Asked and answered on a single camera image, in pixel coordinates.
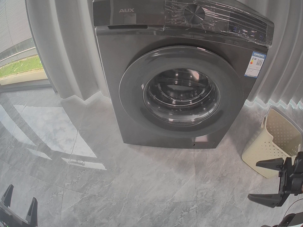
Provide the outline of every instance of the grass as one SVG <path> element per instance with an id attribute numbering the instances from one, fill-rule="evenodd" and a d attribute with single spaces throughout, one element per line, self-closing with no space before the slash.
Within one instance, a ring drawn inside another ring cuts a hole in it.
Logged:
<path id="1" fill-rule="evenodd" d="M 42 68 L 42 64 L 39 56 L 36 55 L 24 60 L 12 61 L 7 65 L 2 66 L 0 68 L 0 77 L 39 68 Z"/>

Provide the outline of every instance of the black robotic claw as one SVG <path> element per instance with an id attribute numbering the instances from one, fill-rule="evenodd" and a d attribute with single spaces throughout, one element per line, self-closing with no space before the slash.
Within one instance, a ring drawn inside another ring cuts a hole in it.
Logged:
<path id="1" fill-rule="evenodd" d="M 25 220 L 16 215 L 9 207 L 11 206 L 11 199 L 14 186 L 11 184 L 5 191 L 0 201 L 0 226 L 10 227 L 36 227 L 38 226 L 38 202 L 33 198 Z"/>
<path id="2" fill-rule="evenodd" d="M 290 194 L 295 196 L 303 193 L 303 152 L 299 152 L 292 165 L 291 158 L 258 161 L 256 166 L 278 170 L 280 177 L 279 193 L 249 194 L 248 199 L 274 208 L 281 207 Z"/>

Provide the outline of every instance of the plastic wrap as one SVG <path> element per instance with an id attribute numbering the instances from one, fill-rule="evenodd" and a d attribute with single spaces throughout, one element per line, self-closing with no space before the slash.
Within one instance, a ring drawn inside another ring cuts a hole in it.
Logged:
<path id="1" fill-rule="evenodd" d="M 198 24 L 188 22 L 184 10 L 188 6 L 199 5 L 205 13 Z M 259 15 L 239 8 L 209 0 L 165 0 L 165 25 L 167 29 L 198 28 L 206 33 L 228 35 L 271 47 L 274 24 Z"/>

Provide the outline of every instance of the energy label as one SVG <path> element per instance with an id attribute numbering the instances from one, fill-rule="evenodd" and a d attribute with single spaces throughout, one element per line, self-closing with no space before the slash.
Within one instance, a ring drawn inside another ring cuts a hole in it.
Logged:
<path id="1" fill-rule="evenodd" d="M 246 77 L 253 77 L 253 78 L 258 77 L 265 58 L 266 58 L 265 54 L 255 51 L 252 52 L 252 57 L 250 58 L 248 67 L 244 75 Z"/>

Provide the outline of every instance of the building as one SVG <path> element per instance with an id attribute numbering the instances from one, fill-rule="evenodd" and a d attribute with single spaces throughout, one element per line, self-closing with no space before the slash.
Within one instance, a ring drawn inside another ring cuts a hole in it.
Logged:
<path id="1" fill-rule="evenodd" d="M 0 0 L 0 67 L 34 55 L 25 0 Z"/>

